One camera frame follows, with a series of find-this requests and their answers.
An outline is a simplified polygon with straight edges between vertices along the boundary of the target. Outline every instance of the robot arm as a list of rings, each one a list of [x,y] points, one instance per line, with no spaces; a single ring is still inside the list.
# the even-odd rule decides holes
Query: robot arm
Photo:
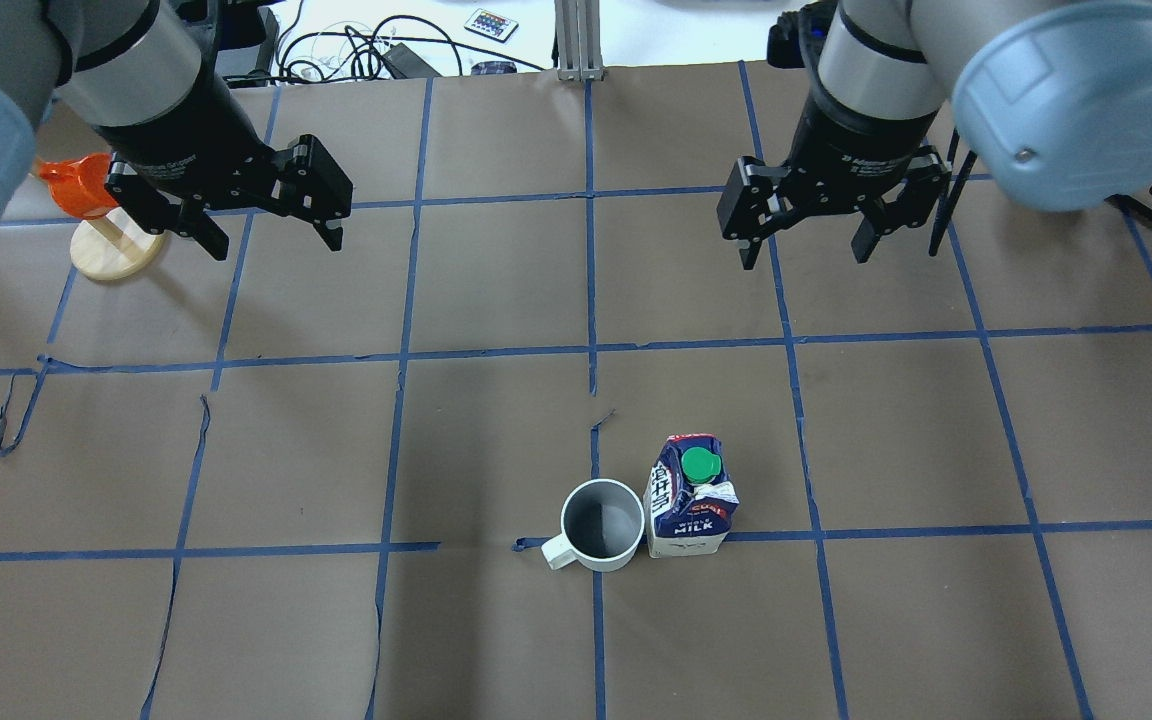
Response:
[[[805,67],[812,91],[790,156],[774,168],[741,158],[719,202],[746,270],[804,218],[861,213],[861,263],[884,234],[925,223],[950,179],[923,145],[946,97],[1021,204],[1087,209],[1152,181],[1149,0],[821,0],[782,15],[768,61]],[[937,213],[932,255],[950,211]]]
[[[206,210],[264,209],[340,249],[353,183],[314,136],[275,151],[161,0],[0,0],[0,217],[33,159],[52,88],[114,149],[106,188],[145,232],[229,238]]]

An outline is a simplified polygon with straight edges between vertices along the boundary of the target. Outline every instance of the orange object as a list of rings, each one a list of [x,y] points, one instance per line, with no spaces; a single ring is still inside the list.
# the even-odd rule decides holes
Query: orange object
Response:
[[[65,213],[84,220],[105,218],[118,202],[105,190],[109,152],[93,152],[79,160],[38,162],[37,176],[47,183],[51,199]]]

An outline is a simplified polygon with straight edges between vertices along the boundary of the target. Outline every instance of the green bottle cap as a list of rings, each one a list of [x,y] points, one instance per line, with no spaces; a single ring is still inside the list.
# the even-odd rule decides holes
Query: green bottle cap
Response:
[[[708,483],[723,470],[723,460],[705,450],[704,447],[692,447],[682,454],[682,473],[687,482],[695,486]]]

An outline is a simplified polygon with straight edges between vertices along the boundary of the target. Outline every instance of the power adapter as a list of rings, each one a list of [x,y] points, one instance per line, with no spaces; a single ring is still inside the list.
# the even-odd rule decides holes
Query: power adapter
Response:
[[[380,59],[385,63],[385,69],[389,70],[389,75],[397,79],[442,77],[438,70],[402,41],[385,51]]]

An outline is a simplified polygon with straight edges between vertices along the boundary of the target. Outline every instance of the milk carton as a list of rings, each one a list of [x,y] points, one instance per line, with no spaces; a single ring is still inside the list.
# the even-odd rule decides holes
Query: milk carton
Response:
[[[643,493],[652,558],[708,555],[740,506],[712,434],[669,435]]]

